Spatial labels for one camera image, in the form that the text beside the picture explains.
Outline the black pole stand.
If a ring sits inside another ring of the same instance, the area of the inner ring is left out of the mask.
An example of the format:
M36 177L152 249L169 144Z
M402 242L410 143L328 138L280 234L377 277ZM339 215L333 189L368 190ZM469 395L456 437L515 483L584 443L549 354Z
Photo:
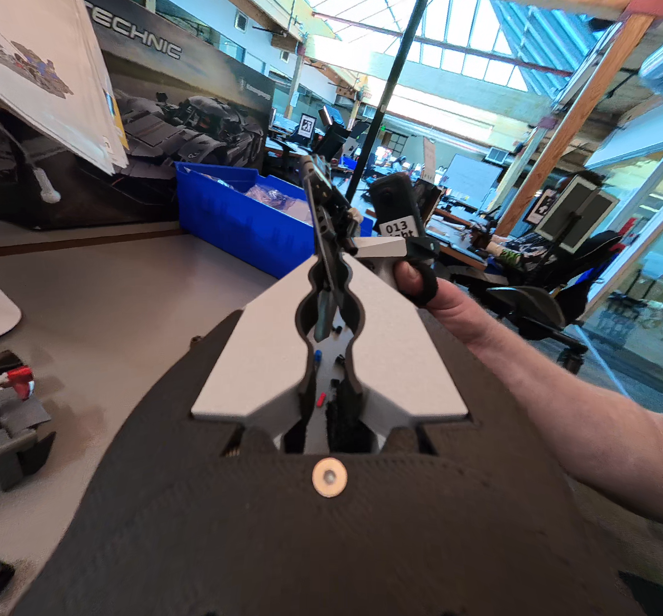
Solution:
M416 31L419 28L422 15L424 14L424 10L427 7L428 1L429 0L416 0L406 29L400 37L398 52L394 58L394 62L386 80L383 93L376 107L375 115L366 134L365 142L363 144L358 163L352 173L352 177L349 181L349 185L345 193L345 198L350 203L353 201L353 197L357 191L357 187L359 186L361 176L365 170L365 167L367 166L371 149L377 138L383 118L388 108L388 104L393 96L394 89L396 88L398 80L401 76L402 69L407 60L410 47L414 41Z

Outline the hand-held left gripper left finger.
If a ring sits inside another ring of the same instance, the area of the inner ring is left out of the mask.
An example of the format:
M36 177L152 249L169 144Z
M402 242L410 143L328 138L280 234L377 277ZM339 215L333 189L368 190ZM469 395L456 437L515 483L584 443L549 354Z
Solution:
M258 428L280 438L287 453L303 453L312 375L311 346L297 313L314 293L309 257L249 302L211 369L190 413L197 421Z

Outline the clear plastic parts bags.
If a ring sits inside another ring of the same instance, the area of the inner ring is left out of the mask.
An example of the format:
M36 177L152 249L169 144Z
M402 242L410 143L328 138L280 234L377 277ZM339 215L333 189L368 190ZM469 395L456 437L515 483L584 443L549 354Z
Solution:
M227 189L231 189L247 198L258 201L282 214L286 214L289 217L307 223L310 226L313 225L311 210L307 201L281 192L271 184L255 182L251 186L248 186L237 178L232 178L227 181L223 180L220 176L213 174L204 174L204 176L212 181L218 182L219 185L224 186Z

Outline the grey computer monitor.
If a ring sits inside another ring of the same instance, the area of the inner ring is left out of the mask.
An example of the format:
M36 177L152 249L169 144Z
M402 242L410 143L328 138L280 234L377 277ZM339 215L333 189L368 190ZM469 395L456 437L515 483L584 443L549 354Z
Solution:
M570 254L582 246L618 204L618 198L581 174L573 176L534 232Z

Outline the lego car chassis model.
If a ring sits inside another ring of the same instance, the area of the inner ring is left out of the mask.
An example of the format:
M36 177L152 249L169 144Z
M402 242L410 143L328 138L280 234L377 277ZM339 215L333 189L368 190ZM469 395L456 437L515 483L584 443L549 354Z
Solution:
M40 438L38 428L51 421L35 395L31 367L8 349L1 351L1 492L40 471L56 437Z

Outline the whiteboard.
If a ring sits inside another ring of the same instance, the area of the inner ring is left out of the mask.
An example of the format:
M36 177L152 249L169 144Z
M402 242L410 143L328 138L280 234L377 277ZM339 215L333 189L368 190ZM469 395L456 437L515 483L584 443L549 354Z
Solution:
M477 210L483 210L494 196L496 181L503 168L460 154L454 155L442 176L442 186L452 197Z

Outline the person's right forearm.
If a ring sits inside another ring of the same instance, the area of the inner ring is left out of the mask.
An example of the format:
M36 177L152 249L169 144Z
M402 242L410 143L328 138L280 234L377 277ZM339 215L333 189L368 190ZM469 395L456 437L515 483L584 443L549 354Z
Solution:
M570 476L662 522L662 415L551 362L481 308L463 342L500 380Z

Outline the person's right hand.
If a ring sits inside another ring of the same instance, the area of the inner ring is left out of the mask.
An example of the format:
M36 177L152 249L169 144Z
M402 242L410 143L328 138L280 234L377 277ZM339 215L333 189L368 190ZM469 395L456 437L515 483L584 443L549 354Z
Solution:
M430 267L399 261L393 267L397 290L428 311L475 355L498 338L505 328L470 296Z

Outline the grey lego wing assembly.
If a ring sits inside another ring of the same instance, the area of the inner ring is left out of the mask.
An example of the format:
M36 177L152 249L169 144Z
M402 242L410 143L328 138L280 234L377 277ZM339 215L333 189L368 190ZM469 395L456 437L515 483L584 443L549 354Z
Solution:
M331 166L324 158L302 156L299 173L310 206L316 255L322 268L314 326L314 339L319 343L332 333L336 312L341 312L349 301L347 286L352 273L344 255L357 253L355 238L359 237L362 216L334 186Z

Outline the lego instruction booklet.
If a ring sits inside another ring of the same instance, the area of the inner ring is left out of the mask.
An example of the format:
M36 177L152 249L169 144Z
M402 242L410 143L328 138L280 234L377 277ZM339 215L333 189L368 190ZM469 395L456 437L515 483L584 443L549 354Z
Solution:
M108 174L128 166L84 0L1 0L1 106Z

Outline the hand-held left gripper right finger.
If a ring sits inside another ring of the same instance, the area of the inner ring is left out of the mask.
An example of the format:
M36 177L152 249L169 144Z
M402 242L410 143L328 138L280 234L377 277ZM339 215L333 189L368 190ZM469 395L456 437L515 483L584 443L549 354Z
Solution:
M353 256L342 312L352 330L341 383L341 451L369 452L397 428L468 418L419 309Z

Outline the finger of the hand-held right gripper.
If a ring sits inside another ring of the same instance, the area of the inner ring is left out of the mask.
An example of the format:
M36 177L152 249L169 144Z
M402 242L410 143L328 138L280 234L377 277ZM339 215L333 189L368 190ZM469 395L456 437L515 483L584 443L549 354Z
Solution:
M356 259L404 259L408 254L406 238L402 237L356 237Z

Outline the lego set box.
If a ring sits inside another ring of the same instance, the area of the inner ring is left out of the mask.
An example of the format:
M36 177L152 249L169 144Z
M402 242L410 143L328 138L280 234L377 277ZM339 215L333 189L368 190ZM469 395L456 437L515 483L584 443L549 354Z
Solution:
M274 83L244 64L241 46L171 0L84 0L127 140L113 174L29 128L4 125L44 170L50 204L16 144L1 136L1 221L34 231L171 222L176 164L260 170ZM234 53L228 45L235 45Z

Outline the blue plastic bin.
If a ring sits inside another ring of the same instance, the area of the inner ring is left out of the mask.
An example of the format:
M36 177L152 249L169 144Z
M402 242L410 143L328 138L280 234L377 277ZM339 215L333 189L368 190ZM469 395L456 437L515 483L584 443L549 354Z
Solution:
M282 214L212 181L204 174L229 181L255 182L306 201L299 186L258 170L201 163L176 163L179 220L197 238L281 278L314 254L314 230L307 223Z

